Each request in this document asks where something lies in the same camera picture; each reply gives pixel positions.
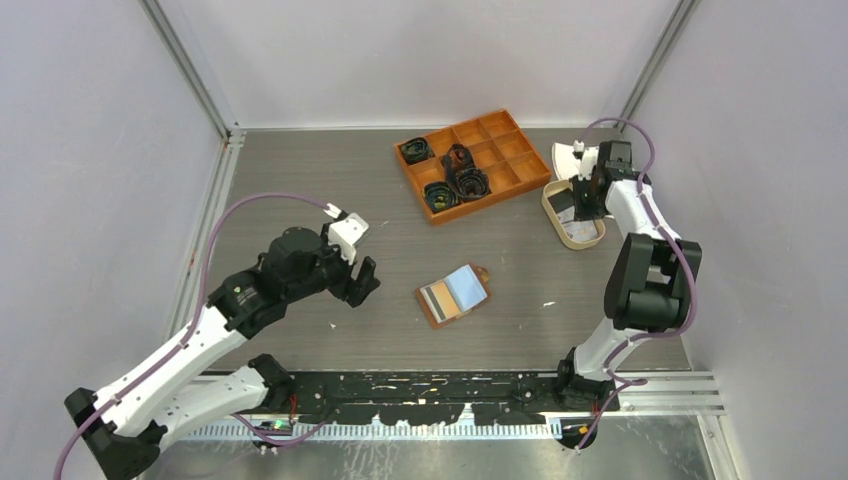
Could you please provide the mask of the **beige oval card tray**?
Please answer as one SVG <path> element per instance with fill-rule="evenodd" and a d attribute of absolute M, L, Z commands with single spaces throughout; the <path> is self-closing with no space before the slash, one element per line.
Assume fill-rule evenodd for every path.
<path fill-rule="evenodd" d="M 574 218 L 575 207 L 568 209 L 564 212 L 555 213 L 553 211 L 549 201 L 548 201 L 548 197 L 550 195 L 553 195 L 553 194 L 555 194 L 559 191 L 565 190 L 565 189 L 569 189 L 573 192 L 572 185 L 568 180 L 555 180 L 555 181 L 552 181 L 552 182 L 546 184 L 542 189 L 542 196 L 541 196 L 542 208 L 543 208 L 544 212 L 546 213 L 548 219 L 550 220 L 550 222 L 551 222 L 555 232 L 557 233 L 560 241 L 563 243 L 563 245 L 566 248 L 571 249 L 571 250 L 575 250 L 575 251 L 592 248 L 595 245 L 597 245 L 603 239 L 603 237 L 605 236 L 605 234 L 606 234 L 605 224 L 601 220 L 589 220 L 589 221 L 594 221 L 595 224 L 599 227 L 599 229 L 602 232 L 602 236 L 600 238 L 594 240 L 594 241 L 591 241 L 591 242 L 588 242 L 588 243 L 576 243 L 576 242 L 570 240 L 566 236 L 566 233 L 565 233 L 564 228 L 563 228 L 563 224 L 568 222 L 568 221 L 577 221 Z"/>

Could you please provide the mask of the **brown leather card holder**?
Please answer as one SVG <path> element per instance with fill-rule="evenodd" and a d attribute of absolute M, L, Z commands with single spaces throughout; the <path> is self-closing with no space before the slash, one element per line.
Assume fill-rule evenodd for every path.
<path fill-rule="evenodd" d="M 473 263 L 467 263 L 442 279 L 434 281 L 438 282 L 444 280 L 447 282 L 454 298 L 460 305 L 460 309 L 463 311 L 463 315 L 461 317 L 441 325 L 435 324 L 430 310 L 428 309 L 428 306 L 421 294 L 421 289 L 423 287 L 434 282 L 416 289 L 414 291 L 414 296 L 430 327 L 434 330 L 438 330 L 468 315 L 472 311 L 478 309 L 481 305 L 485 304 L 491 298 L 491 290 L 488 285 L 489 279 L 490 274 L 486 268 Z"/>

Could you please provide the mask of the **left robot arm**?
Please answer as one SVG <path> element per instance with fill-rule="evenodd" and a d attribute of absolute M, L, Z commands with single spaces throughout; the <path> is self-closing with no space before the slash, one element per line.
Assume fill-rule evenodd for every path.
<path fill-rule="evenodd" d="M 193 393 L 182 388 L 219 358 L 282 319 L 287 307 L 328 291 L 351 307 L 379 287 L 376 263 L 365 257 L 352 273 L 368 224 L 350 215 L 321 232 L 292 227 L 257 263 L 225 278 L 202 303 L 200 316 L 156 352 L 97 391 L 78 388 L 65 407 L 102 473 L 133 479 L 191 428 L 231 413 L 277 413 L 290 405 L 295 384 L 269 354 Z"/>

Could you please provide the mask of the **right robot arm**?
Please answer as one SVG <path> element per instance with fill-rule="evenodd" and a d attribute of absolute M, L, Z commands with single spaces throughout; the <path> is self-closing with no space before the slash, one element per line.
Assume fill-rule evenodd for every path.
<path fill-rule="evenodd" d="M 623 244 L 604 292 L 604 317 L 589 339 L 573 348 L 557 369 L 555 396 L 567 410 L 601 406 L 619 381 L 614 374 L 636 347 L 669 337 L 687 324 L 702 257 L 665 221 L 646 172 L 635 169 L 627 141 L 556 143 L 557 179 L 566 182 L 565 210 L 577 228 L 615 220 Z"/>

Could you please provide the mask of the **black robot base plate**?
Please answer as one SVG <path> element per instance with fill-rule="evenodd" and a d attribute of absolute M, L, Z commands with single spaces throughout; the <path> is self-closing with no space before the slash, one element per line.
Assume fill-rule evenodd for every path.
<path fill-rule="evenodd" d="M 520 371 L 299 371 L 288 374 L 254 407 L 256 413 L 294 417 L 307 425 L 453 426 L 469 411 L 476 427 L 542 425 L 562 421 L 561 443 L 590 446 L 595 419 L 620 408 L 611 380 L 581 380 L 567 367 Z"/>

